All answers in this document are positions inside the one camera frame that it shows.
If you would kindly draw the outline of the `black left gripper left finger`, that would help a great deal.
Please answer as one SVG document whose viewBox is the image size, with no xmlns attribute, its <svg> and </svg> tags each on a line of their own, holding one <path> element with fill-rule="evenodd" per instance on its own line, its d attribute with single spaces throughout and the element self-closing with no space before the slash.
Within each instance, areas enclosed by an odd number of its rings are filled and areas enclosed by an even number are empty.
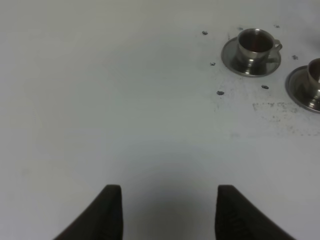
<svg viewBox="0 0 320 240">
<path fill-rule="evenodd" d="M 123 206 L 120 185 L 106 185 L 57 240 L 121 240 Z"/>
</svg>

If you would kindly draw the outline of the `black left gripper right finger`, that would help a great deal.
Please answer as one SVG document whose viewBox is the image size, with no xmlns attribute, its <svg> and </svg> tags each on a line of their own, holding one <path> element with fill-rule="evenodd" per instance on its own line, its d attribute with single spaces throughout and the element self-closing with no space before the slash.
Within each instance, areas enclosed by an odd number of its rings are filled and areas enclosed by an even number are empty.
<svg viewBox="0 0 320 240">
<path fill-rule="evenodd" d="M 217 240 L 292 240 L 233 185 L 219 185 L 215 211 Z"/>
</svg>

